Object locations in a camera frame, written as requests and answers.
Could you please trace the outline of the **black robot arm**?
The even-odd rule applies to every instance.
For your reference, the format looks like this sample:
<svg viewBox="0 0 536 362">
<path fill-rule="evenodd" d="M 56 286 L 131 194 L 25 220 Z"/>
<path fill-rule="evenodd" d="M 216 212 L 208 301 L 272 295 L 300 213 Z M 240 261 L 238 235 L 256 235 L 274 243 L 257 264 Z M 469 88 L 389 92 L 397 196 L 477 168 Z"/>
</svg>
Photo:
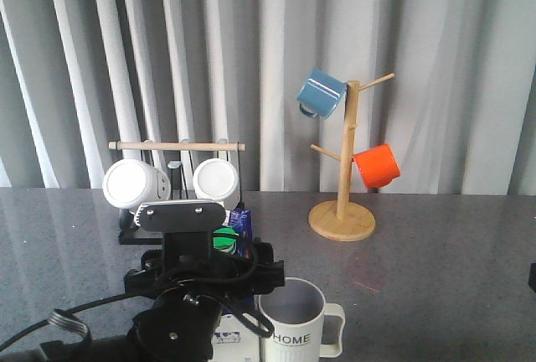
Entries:
<svg viewBox="0 0 536 362">
<path fill-rule="evenodd" d="M 241 236 L 247 257 L 214 248 L 218 234 L 166 234 L 162 246 L 142 255 L 141 267 L 124 276 L 122 294 L 67 310 L 55 309 L 1 344 L 7 349 L 32 332 L 55 326 L 80 341 L 42 343 L 37 349 L 5 354 L 3 361 L 209 361 L 223 311 L 233 314 L 252 334 L 267 339 L 274 325 L 249 302 L 254 295 L 285 284 L 283 261 L 275 261 L 270 243 Z M 152 299 L 127 334 L 93 339 L 77 313 L 133 297 Z"/>
</svg>

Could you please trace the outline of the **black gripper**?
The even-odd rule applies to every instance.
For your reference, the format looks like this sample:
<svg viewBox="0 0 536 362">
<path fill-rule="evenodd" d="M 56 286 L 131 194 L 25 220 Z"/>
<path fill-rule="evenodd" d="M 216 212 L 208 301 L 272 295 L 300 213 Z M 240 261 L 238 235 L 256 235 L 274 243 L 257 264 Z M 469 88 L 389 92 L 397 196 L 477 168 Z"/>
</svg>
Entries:
<svg viewBox="0 0 536 362">
<path fill-rule="evenodd" d="M 209 361 L 213 338 L 222 313 L 228 311 L 252 334 L 268 339 L 273 323 L 250 303 L 285 284 L 283 261 L 276 261 L 272 245 L 260 239 L 237 240 L 249 249 L 247 257 L 213 247 L 213 233 L 190 234 L 186 244 L 202 246 L 199 255 L 178 255 L 167 266 L 167 247 L 173 235 L 164 236 L 157 264 L 125 275 L 127 293 L 151 298 L 153 306 L 133 319 L 130 340 L 141 361 Z"/>
<path fill-rule="evenodd" d="M 530 265 L 530 271 L 528 275 L 528 285 L 530 288 L 536 288 L 536 262 Z"/>
</svg>

